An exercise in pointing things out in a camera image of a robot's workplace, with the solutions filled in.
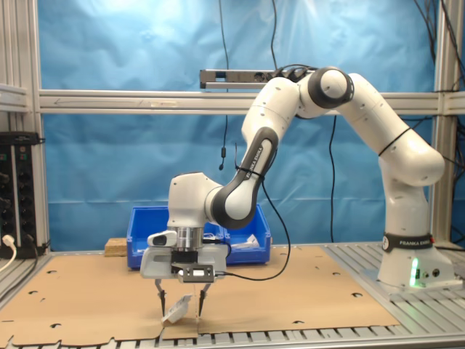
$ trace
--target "cardboard sheet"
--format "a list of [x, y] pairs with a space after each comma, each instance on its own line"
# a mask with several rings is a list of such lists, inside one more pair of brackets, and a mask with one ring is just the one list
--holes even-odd
[[[264, 267], [228, 271], [264, 278], [277, 273], [287, 248], [272, 249]], [[198, 322], [203, 333], [322, 329], [398, 324], [380, 304], [318, 246], [291, 250], [288, 267], [269, 281], [227, 276], [213, 285]]]
[[[166, 308], [193, 293], [192, 285], [163, 281]], [[128, 270], [126, 258], [102, 255], [55, 257], [0, 311], [0, 347], [15, 345], [97, 345], [158, 337], [161, 306], [153, 280]], [[195, 306], [171, 336], [197, 337]]]
[[[228, 268], [264, 278], [277, 273], [286, 248], [272, 249], [268, 265]], [[197, 321], [203, 284], [163, 281], [166, 309], [181, 296], [196, 294], [181, 321], [164, 329], [164, 339], [198, 333], [283, 329], [389, 326], [398, 322], [320, 247], [291, 250], [286, 271], [270, 281], [228, 276], [216, 282]], [[123, 257], [102, 255], [54, 258], [0, 311], [0, 347], [15, 345], [99, 345], [115, 340], [157, 337], [161, 307], [153, 280], [126, 267]]]

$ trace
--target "slotted metal table surface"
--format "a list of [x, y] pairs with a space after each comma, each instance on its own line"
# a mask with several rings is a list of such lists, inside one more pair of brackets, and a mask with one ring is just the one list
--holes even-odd
[[[377, 288], [362, 277], [364, 270], [378, 269], [382, 249], [378, 243], [321, 244], [332, 258], [348, 270], [353, 278], [383, 305], [399, 322], [399, 326], [372, 326], [338, 329], [308, 329], [301, 331], [243, 332], [204, 334], [193, 340], [131, 340], [87, 347], [89, 349], [146, 348], [465, 348], [465, 291], [424, 292], [386, 300]], [[76, 252], [67, 254], [94, 254]], [[465, 276], [465, 253], [443, 251], [459, 274]], [[55, 255], [42, 257], [38, 272]], [[33, 261], [15, 261], [0, 275], [0, 295], [19, 280]], [[11, 343], [10, 349], [17, 348]], [[75, 349], [56, 345], [28, 346], [21, 349]]]

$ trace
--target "blue backdrop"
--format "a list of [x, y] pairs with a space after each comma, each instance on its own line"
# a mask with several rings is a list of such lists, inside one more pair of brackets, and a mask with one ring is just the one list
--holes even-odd
[[[278, 65], [335, 65], [382, 92], [428, 92], [434, 68], [413, 1], [277, 0]], [[222, 0], [232, 69], [272, 69], [271, 0]], [[216, 0], [39, 0], [45, 89], [199, 90], [199, 70], [225, 68]], [[133, 206], [165, 205], [180, 172], [225, 184], [243, 116], [45, 115], [52, 248], [101, 249], [124, 236]], [[266, 184], [295, 243], [329, 241], [332, 117], [295, 120]], [[431, 123], [419, 133], [430, 141]], [[342, 117], [333, 142], [337, 241], [381, 240], [384, 194], [377, 155]], [[275, 242], [285, 237], [263, 195]]]

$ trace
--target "franka emika robot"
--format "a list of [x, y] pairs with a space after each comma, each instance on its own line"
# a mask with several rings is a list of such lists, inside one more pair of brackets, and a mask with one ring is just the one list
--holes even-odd
[[148, 238], [140, 268], [142, 277], [155, 279], [163, 313], [161, 279], [168, 278], [206, 284], [201, 311], [208, 287], [225, 277], [228, 252], [228, 246], [204, 243], [205, 223], [239, 229], [251, 222], [259, 186], [295, 115], [312, 119], [329, 110], [340, 112], [379, 155], [386, 225], [378, 280], [407, 291], [461, 282], [456, 280], [451, 261], [433, 246], [429, 232], [423, 187], [441, 178], [445, 166], [441, 154], [362, 76], [328, 67], [309, 71], [297, 82], [276, 77], [264, 86], [244, 119], [246, 154], [227, 185], [201, 172], [171, 180], [168, 228]]

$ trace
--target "wooden block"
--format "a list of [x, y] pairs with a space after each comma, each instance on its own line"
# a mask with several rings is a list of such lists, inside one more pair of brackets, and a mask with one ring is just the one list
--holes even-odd
[[127, 256], [126, 238], [111, 238], [105, 245], [105, 257]]

